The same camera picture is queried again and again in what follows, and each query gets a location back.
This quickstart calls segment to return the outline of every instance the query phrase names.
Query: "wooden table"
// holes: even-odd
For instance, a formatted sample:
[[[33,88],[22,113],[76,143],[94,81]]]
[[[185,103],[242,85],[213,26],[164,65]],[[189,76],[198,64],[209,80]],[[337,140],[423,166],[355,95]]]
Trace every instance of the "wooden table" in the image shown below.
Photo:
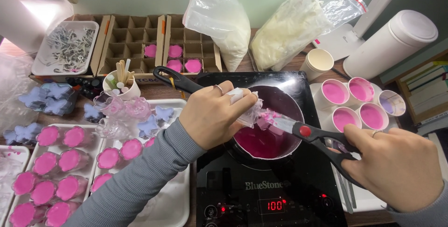
[[[310,44],[306,47],[305,51],[308,52],[314,47]],[[286,65],[283,68],[284,71],[294,71],[299,70],[300,66],[305,60],[305,56],[299,54],[297,57],[293,59],[291,63]],[[341,72],[344,72],[342,69],[342,61],[338,61],[334,66]],[[248,55],[244,57],[243,61],[237,68],[237,71],[254,71],[252,63],[250,62],[250,58]],[[342,82],[347,82],[344,78],[337,75],[333,71],[328,71],[311,83],[323,82],[327,79],[337,79]],[[165,85],[161,84],[148,84],[148,85],[140,85],[140,90],[142,92],[141,96],[146,99],[169,99],[169,98],[181,98],[181,95],[178,91],[175,91]],[[63,123],[63,124],[91,124],[87,121],[83,120],[83,106],[86,102],[90,102],[88,99],[80,96],[76,102],[75,110],[68,115],[64,115],[63,117],[54,116],[54,115],[46,115],[41,113],[38,118],[38,123],[43,125],[50,125],[53,123]],[[185,226],[188,227],[196,227],[196,163],[192,165],[192,171],[190,172],[190,216],[188,218]],[[363,226],[363,225],[372,225],[372,224],[381,224],[381,223],[391,223],[393,222],[389,213],[385,210],[371,211],[371,212],[363,212],[363,213],[354,213],[348,214],[345,213],[345,217],[347,218],[347,223],[349,226]]]

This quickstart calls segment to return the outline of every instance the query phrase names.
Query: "black pan handle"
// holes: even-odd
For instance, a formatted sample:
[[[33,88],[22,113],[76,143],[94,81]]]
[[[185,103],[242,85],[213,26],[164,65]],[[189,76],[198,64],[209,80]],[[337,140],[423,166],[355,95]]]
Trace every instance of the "black pan handle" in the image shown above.
[[[356,186],[365,189],[361,184],[359,184],[355,179],[353,179],[349,173],[347,173],[344,168],[342,168],[342,160],[347,159],[351,161],[356,161],[357,159],[353,157],[350,153],[335,153],[332,150],[328,149],[325,144],[322,142],[322,140],[317,139],[311,142],[312,145],[317,147],[322,153],[324,153],[328,159],[330,159],[330,162],[333,164],[333,166],[336,167],[336,170],[349,182],[352,184],[355,184]]]
[[[309,136],[304,136],[304,135],[302,135],[300,133],[300,128],[302,126],[306,126],[306,127],[310,128],[311,134]],[[342,133],[342,132],[324,131],[322,129],[319,129],[319,128],[316,128],[316,127],[312,127],[310,125],[307,125],[305,123],[297,121],[297,123],[293,127],[293,134],[296,137],[301,138],[302,140],[305,140],[305,141],[308,141],[308,142],[315,141],[318,138],[332,138],[332,139],[334,139],[336,141],[339,141],[341,144],[343,144],[347,151],[349,151],[351,153],[359,153],[359,154],[361,154],[361,151],[358,148],[356,148],[355,146],[351,145],[347,141],[347,138],[345,137],[344,133]]]
[[[173,78],[174,87],[176,87],[177,90],[187,92],[190,94],[193,94],[194,92],[204,88],[201,85],[195,83],[194,81],[191,81],[188,79],[185,75],[182,75],[179,72],[176,72],[170,68],[164,67],[164,66],[157,66],[152,73],[154,74],[155,78],[162,81],[165,85],[168,85],[172,87],[170,79],[166,78],[165,76],[161,75],[160,72],[163,72],[165,74],[170,75]]]

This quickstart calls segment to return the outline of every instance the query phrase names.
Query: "forearm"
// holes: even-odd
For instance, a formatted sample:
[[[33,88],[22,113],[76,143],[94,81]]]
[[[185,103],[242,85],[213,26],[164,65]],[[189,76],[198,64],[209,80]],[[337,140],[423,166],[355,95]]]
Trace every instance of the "forearm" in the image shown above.
[[[387,210],[401,227],[446,226],[448,223],[448,182],[444,180],[444,190],[439,198],[422,210],[398,213],[389,206]]]
[[[142,156],[93,193],[65,226],[127,226],[169,180],[204,153],[177,119]]]

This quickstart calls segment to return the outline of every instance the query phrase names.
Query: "ring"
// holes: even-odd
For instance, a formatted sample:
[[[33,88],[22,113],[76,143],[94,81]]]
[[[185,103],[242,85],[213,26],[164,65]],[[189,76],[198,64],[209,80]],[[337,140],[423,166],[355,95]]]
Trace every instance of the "ring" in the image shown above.
[[[375,133],[377,133],[377,132],[384,132],[383,130],[375,130],[375,131],[373,131],[373,133],[372,133],[372,138],[373,138],[373,136],[375,135]]]
[[[221,96],[224,96],[224,91],[219,85],[215,84],[215,85],[213,85],[213,88],[219,88],[219,90],[221,90]]]

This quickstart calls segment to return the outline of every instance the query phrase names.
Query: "cardboard divider box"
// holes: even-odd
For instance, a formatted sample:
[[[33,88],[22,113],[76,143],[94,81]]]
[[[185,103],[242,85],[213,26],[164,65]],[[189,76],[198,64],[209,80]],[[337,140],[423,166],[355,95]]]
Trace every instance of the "cardboard divider box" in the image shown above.
[[[196,58],[203,62],[202,72],[222,72],[220,49],[213,42],[210,36],[200,34],[196,31],[185,28],[182,24],[183,15],[168,14],[165,48],[162,65],[166,66],[169,59],[169,47],[171,45],[179,45],[183,49],[183,63],[188,58]],[[189,79],[196,81],[198,73],[182,73]]]
[[[90,60],[89,69],[83,75],[51,75],[51,76],[37,76],[30,74],[29,77],[34,81],[44,84],[46,82],[66,82],[66,77],[82,77],[86,79],[93,79],[98,71],[98,66],[103,52],[104,41],[108,34],[111,16],[110,15],[80,15],[76,14],[66,19],[66,21],[95,21],[99,25],[98,35],[96,37],[95,45],[93,47],[92,57]]]
[[[106,77],[116,70],[117,62],[129,58],[129,71],[135,72],[137,84],[161,83],[152,71],[156,66],[162,65],[165,27],[165,15],[111,16],[96,75]],[[155,57],[144,54],[145,47],[151,44],[157,46]]]

